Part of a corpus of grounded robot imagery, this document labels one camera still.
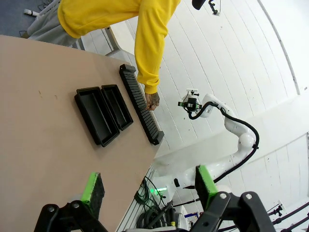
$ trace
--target hand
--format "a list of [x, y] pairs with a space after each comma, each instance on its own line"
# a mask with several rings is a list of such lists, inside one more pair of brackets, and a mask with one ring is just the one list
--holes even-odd
[[160, 97], [158, 93], [148, 94], [145, 93], [146, 101], [147, 101], [147, 110], [155, 110], [157, 106], [159, 106]]

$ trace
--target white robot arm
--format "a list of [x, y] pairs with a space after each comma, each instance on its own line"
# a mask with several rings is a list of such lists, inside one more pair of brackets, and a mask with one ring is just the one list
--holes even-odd
[[[233, 170], [244, 164], [258, 149], [259, 136], [254, 127], [250, 124], [237, 119], [235, 113], [225, 103], [218, 100], [215, 96], [206, 94], [199, 104], [197, 89], [187, 89], [188, 94], [178, 105], [182, 106], [189, 114], [189, 118], [194, 120], [198, 117], [209, 117], [214, 107], [218, 108], [225, 116], [225, 128], [235, 134], [238, 139], [238, 150], [230, 156], [226, 156], [214, 163], [202, 164], [206, 165], [214, 182], [219, 181]], [[154, 178], [154, 184], [160, 188], [166, 188], [166, 201], [170, 201], [176, 189], [187, 188], [195, 184], [195, 167], [168, 176]]]

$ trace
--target blue floor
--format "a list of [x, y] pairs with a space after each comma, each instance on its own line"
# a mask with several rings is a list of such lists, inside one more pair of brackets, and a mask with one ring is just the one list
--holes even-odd
[[0, 34], [20, 37], [20, 30], [27, 28], [35, 17], [24, 14], [24, 9], [40, 12], [38, 5], [42, 0], [0, 0]]

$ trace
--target gray pants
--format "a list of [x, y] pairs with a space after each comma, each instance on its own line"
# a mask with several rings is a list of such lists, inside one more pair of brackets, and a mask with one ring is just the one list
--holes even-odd
[[29, 39], [62, 46], [71, 46], [77, 41], [60, 25], [57, 15], [58, 6], [59, 3], [31, 24], [27, 30]]

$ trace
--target black plastic tray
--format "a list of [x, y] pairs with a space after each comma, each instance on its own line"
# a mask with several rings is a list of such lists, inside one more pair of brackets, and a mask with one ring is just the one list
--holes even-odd
[[75, 101], [97, 145], [106, 146], [120, 131], [99, 87], [76, 90]]
[[102, 86], [102, 94], [120, 130], [133, 123], [133, 119], [117, 85]]

